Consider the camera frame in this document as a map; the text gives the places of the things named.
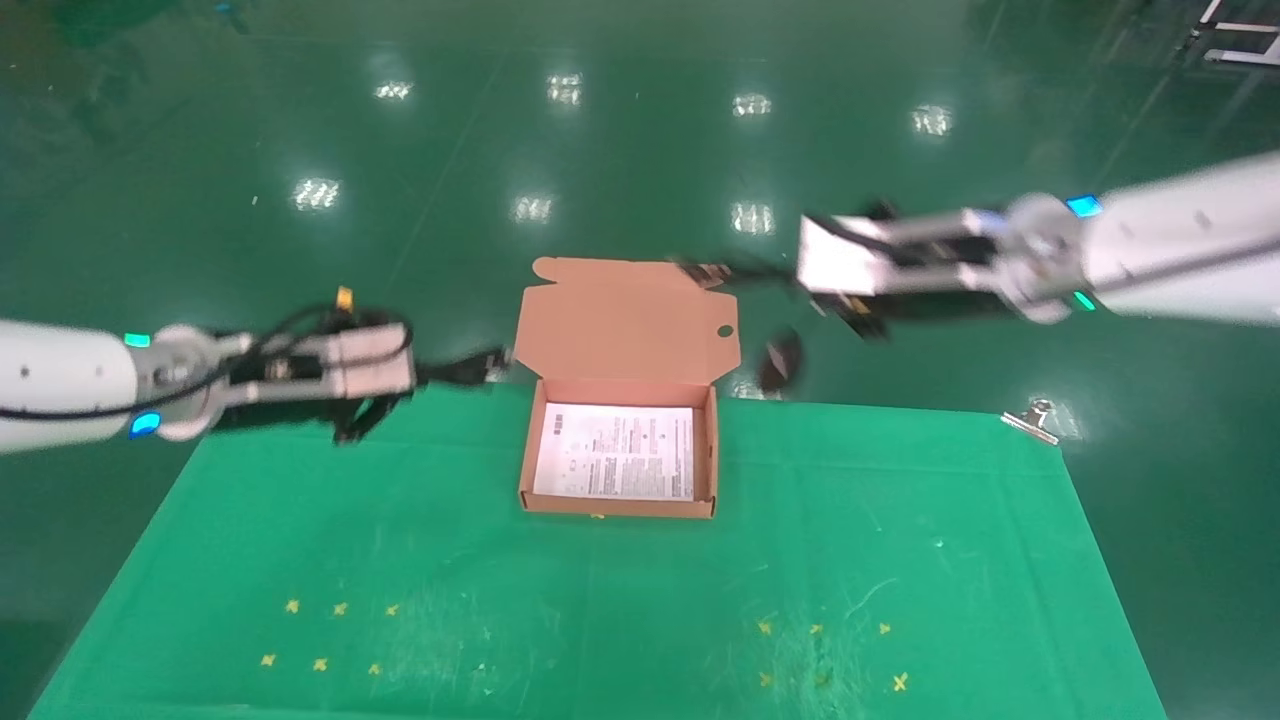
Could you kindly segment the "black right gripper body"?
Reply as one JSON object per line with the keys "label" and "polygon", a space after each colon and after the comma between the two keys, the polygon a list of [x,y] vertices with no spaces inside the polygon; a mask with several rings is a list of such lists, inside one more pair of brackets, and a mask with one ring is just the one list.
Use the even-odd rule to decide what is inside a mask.
{"label": "black right gripper body", "polygon": [[959,322],[1018,313],[998,295],[969,290],[886,293],[868,299],[869,316],[882,323]]}

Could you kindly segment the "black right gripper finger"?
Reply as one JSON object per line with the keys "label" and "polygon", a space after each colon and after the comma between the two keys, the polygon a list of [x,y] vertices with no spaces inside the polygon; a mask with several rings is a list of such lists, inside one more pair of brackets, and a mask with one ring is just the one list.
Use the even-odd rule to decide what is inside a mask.
{"label": "black right gripper finger", "polygon": [[886,342],[890,338],[886,320],[858,296],[814,293],[813,307],[823,316],[837,316],[865,342]]}

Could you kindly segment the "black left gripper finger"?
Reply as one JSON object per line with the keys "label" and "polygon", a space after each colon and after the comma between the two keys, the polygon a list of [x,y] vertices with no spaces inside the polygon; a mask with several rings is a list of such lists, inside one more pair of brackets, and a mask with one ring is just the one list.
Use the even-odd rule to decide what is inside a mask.
{"label": "black left gripper finger", "polygon": [[371,398],[333,401],[334,446],[356,445],[365,439],[411,393],[380,395]]}

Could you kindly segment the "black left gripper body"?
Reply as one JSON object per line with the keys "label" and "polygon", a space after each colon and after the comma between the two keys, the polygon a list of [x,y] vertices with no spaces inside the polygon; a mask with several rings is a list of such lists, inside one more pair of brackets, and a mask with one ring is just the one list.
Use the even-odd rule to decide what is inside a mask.
{"label": "black left gripper body", "polygon": [[321,386],[233,386],[212,433],[312,421],[333,425],[347,410],[347,398],[333,397]]}

